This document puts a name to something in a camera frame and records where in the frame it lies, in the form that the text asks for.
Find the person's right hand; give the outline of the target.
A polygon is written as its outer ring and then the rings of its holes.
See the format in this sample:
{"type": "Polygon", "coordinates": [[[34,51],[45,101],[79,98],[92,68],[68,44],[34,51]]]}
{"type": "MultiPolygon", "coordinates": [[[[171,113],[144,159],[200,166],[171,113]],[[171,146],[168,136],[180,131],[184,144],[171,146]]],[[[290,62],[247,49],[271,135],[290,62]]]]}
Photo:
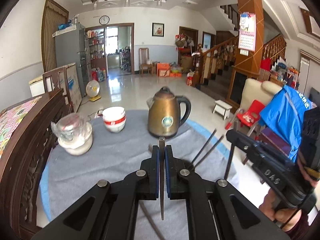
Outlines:
{"type": "MultiPolygon", "coordinates": [[[[304,179],[310,183],[310,185],[314,188],[317,187],[318,181],[313,180],[308,174],[306,169],[306,161],[305,158],[302,156],[301,152],[298,153],[298,160],[297,160],[299,170],[302,173],[304,179]]],[[[302,221],[302,211],[297,209],[281,209],[275,211],[273,208],[273,203],[276,201],[276,194],[272,189],[269,189],[267,195],[264,198],[264,202],[259,206],[259,210],[266,215],[270,220],[274,221],[277,220],[283,223],[282,230],[284,232],[289,233],[296,227],[297,224],[302,221]]]]}

